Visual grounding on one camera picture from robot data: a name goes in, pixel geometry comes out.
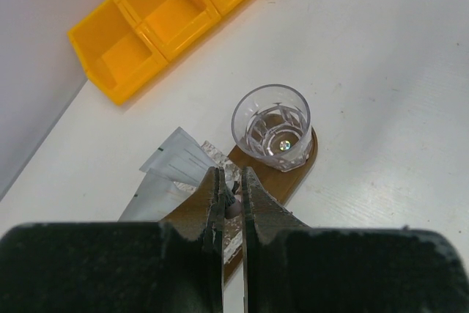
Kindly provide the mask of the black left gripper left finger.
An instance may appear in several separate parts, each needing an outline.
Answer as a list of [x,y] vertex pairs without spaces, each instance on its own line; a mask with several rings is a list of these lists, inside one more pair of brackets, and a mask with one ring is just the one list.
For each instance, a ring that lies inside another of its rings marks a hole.
[[161,221],[30,223],[1,238],[3,312],[221,312],[224,172]]

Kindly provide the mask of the clear plastic cup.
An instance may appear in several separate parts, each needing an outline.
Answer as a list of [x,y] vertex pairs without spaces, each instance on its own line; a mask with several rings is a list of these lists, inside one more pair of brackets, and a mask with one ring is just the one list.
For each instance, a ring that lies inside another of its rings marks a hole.
[[234,109],[231,132],[244,153],[281,172],[304,165],[314,140],[307,100],[283,84],[247,93]]

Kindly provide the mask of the clear acrylic toothbrush holder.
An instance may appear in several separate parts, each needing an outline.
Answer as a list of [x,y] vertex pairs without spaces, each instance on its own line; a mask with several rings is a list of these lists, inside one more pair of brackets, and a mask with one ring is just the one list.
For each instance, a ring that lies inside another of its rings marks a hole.
[[[241,201],[241,195],[239,195],[235,190],[236,188],[239,188],[241,183],[241,169],[236,166],[227,155],[223,154],[209,141],[205,141],[202,144],[202,149],[220,168],[224,169],[226,185],[232,189],[232,193],[239,201]],[[234,257],[242,248],[242,242],[242,216],[239,214],[234,218],[225,220],[223,240],[225,265],[234,260]]]

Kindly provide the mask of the pink toothbrush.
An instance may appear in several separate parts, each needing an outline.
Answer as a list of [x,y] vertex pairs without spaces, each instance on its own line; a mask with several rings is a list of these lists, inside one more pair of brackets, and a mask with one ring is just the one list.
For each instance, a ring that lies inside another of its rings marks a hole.
[[232,188],[226,189],[225,194],[225,211],[224,217],[225,219],[231,219],[238,216],[242,211],[242,205],[237,197],[237,191],[239,189],[239,185],[235,184]]

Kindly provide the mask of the brown oval wooden tray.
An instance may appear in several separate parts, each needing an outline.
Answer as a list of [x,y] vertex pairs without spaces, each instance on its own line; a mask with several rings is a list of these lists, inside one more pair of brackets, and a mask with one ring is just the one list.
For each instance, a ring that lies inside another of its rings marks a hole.
[[[234,147],[228,158],[240,169],[251,167],[264,189],[281,205],[285,205],[294,194],[303,179],[312,169],[318,153],[317,135],[311,129],[312,148],[306,163],[289,172],[281,172],[266,166],[246,155],[240,148]],[[227,284],[233,273],[243,261],[243,220],[242,214],[226,219],[224,226],[224,283]]]

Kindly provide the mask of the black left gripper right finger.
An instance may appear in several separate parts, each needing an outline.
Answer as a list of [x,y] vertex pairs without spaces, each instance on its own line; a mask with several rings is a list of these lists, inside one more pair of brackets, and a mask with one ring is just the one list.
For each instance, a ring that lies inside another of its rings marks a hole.
[[423,229],[314,228],[243,170],[247,312],[466,312],[455,248]]

